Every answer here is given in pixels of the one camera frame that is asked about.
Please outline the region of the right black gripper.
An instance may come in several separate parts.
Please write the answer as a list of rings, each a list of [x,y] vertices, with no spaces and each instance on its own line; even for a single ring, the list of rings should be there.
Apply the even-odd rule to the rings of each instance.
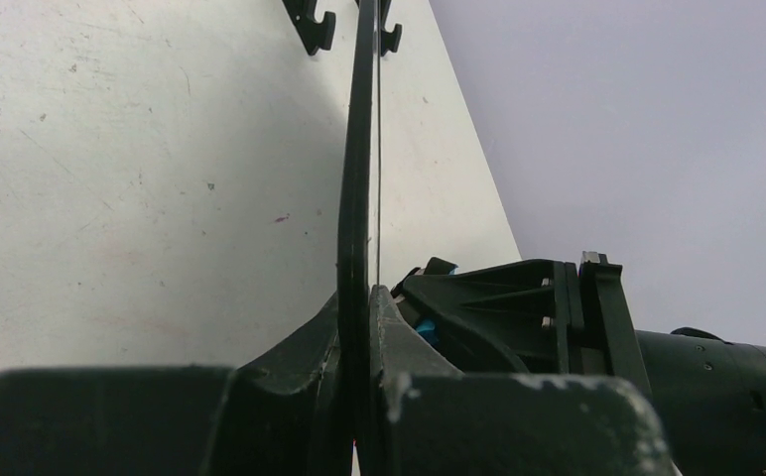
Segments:
[[[622,266],[585,252],[580,264],[530,259],[454,275],[413,270],[392,296],[415,329],[463,372],[612,376],[652,388],[622,286]]]

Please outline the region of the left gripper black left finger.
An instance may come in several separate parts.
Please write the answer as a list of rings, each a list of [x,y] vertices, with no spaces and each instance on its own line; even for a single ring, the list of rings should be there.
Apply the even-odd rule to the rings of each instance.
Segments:
[[[239,367],[0,372],[0,475],[347,475],[337,301]]]

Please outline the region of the black framed whiteboard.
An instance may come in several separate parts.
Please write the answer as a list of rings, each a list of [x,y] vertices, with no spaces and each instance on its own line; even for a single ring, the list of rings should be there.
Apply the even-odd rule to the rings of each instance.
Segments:
[[[375,449],[369,356],[369,201],[379,3],[360,1],[337,227],[338,332],[360,459]]]

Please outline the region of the blue heart eraser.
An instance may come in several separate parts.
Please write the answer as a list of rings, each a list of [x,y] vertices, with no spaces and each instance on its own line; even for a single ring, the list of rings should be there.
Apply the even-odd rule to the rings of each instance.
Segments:
[[[458,265],[443,260],[438,257],[431,258],[424,268],[418,271],[420,275],[441,275],[450,276],[454,275]],[[427,341],[431,346],[436,346],[440,340],[438,338],[436,324],[429,317],[421,317],[418,323],[415,325],[415,329],[418,334]]]

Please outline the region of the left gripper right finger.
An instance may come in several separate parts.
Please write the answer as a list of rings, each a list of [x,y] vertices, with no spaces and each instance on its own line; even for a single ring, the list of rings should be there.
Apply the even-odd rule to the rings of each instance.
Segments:
[[[674,475],[651,405],[611,377],[466,374],[369,303],[373,475]]]

